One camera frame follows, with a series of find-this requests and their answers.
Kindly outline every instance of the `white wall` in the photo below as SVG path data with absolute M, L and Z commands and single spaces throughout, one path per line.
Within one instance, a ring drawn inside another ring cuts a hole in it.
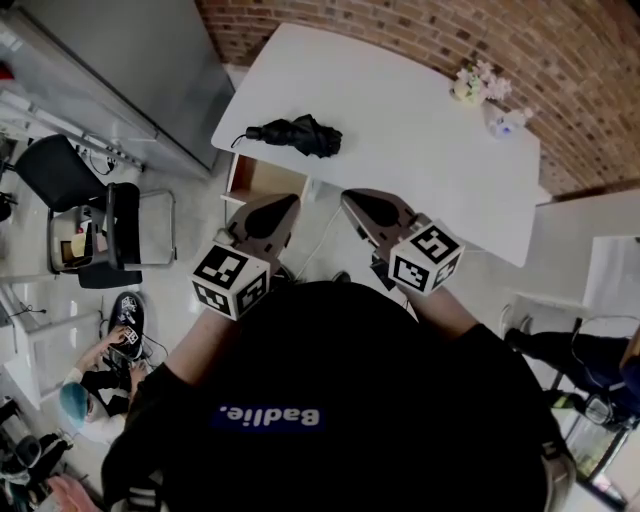
M 527 295 L 581 305 L 598 236 L 640 236 L 639 190 L 539 206 L 524 268 L 493 257 L 492 276 Z

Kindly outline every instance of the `hand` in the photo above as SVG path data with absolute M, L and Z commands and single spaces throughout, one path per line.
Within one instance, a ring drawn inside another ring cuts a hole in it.
M 108 336 L 102 340 L 100 343 L 102 346 L 102 352 L 109 348 L 109 345 L 116 345 L 118 343 L 122 343 L 126 338 L 124 336 L 127 327 L 125 325 L 117 325 L 113 328 L 113 330 L 108 334 Z
M 131 387 L 135 388 L 147 376 L 147 366 L 143 361 L 140 361 L 129 368 L 129 374 L 131 375 Z

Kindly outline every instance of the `chair backrest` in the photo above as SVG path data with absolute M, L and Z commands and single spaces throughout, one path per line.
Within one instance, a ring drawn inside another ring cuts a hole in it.
M 64 135 L 34 142 L 18 158 L 14 168 L 55 212 L 65 212 L 107 193 L 106 186 L 85 165 Z

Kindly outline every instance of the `person with blue hair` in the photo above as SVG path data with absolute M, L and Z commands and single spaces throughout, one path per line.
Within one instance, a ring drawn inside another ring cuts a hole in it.
M 92 347 L 71 370 L 60 389 L 60 405 L 71 424 L 86 438 L 98 443 L 111 444 L 124 430 L 129 405 L 146 376 L 142 364 L 130 370 L 130 379 L 124 382 L 112 371 L 89 371 L 108 350 L 109 345 L 125 340 L 126 326 L 116 326 L 109 335 Z M 127 397 L 113 395 L 107 402 L 103 389 L 124 390 Z

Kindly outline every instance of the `cable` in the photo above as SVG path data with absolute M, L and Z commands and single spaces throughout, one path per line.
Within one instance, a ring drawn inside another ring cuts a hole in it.
M 145 338 L 147 338 L 151 343 L 155 343 L 156 345 L 158 345 L 160 348 L 162 348 L 162 350 L 164 350 L 165 356 L 169 357 L 169 351 L 167 350 L 167 348 L 162 344 L 162 343 L 158 343 L 156 340 L 149 338 L 149 336 L 147 336 L 145 333 L 142 333 L 142 336 L 144 336 Z
M 236 140 L 233 141 L 233 143 L 231 144 L 231 149 L 236 147 L 236 144 L 238 142 L 240 142 L 244 137 L 246 137 L 246 135 L 243 133 L 242 135 L 239 135 L 238 137 L 236 137 Z
M 320 239 L 320 242 L 318 242 L 318 245 L 316 245 L 316 248 L 313 250 L 313 252 L 311 253 L 311 255 L 307 258 L 307 261 L 304 262 L 304 265 L 302 265 L 302 268 L 300 269 L 300 272 L 298 272 L 298 274 L 296 275 L 296 278 L 294 279 L 294 282 L 297 281 L 300 276 L 302 275 L 302 273 L 304 272 L 304 269 L 307 268 L 307 265 L 309 264 L 309 262 L 313 259 L 313 257 L 316 255 L 316 253 L 318 252 L 318 249 L 320 249 L 320 246 L 322 245 L 322 243 L 324 242 L 324 239 L 327 238 L 327 233 L 329 232 L 329 228 L 331 227 L 331 224 L 333 224 L 333 221 L 335 220 L 335 218 L 338 216 L 338 214 L 340 213 L 340 210 L 342 210 L 341 206 L 338 206 L 338 209 L 336 210 L 336 213 L 333 214 L 333 217 L 331 217 L 331 220 L 329 221 L 329 223 L 327 224 L 327 227 L 324 228 L 324 233 L 322 233 L 322 238 Z
M 108 176 L 109 173 L 111 173 L 111 170 L 107 171 L 107 172 L 100 172 L 98 169 L 96 169 L 96 166 L 93 165 L 93 158 L 91 158 L 91 154 L 93 153 L 93 150 L 89 150 L 89 162 L 91 162 L 91 167 L 93 167 L 93 170 L 96 171 L 98 174 L 100 174 L 101 176 Z
M 586 321 L 582 322 L 582 325 L 580 325 L 580 327 L 578 327 L 576 329 L 576 332 L 573 333 L 573 337 L 571 338 L 571 354 L 573 354 L 573 357 L 576 358 L 576 360 L 582 365 L 584 366 L 584 369 L 587 372 L 587 375 L 589 375 L 589 378 L 593 381 L 593 383 L 605 390 L 608 390 L 611 386 L 603 386 L 602 384 L 600 384 L 597 379 L 593 376 L 593 374 L 591 373 L 591 371 L 589 370 L 589 368 L 587 367 L 587 365 L 584 363 L 584 361 L 582 359 L 580 359 L 577 355 L 576 355 L 576 351 L 574 350 L 574 345 L 575 345 L 575 340 L 576 337 L 578 336 L 578 334 L 580 333 L 580 329 L 582 329 L 585 325 L 587 325 L 589 322 L 593 322 L 594 320 L 600 320 L 600 319 L 611 319 L 611 318 L 626 318 L 627 320 L 635 320 L 636 322 L 638 322 L 640 324 L 640 318 L 637 318 L 635 316 L 631 316 L 631 315 L 598 315 L 598 316 L 592 316 L 591 318 L 588 318 Z
M 46 313 L 47 312 L 46 309 L 33 309 L 33 306 L 31 304 L 29 304 L 28 306 L 25 306 L 22 302 L 20 302 L 20 306 L 22 307 L 22 311 L 20 311 L 19 313 L 15 313 L 13 315 L 9 315 L 7 318 L 11 318 L 12 316 L 23 315 L 25 313 Z

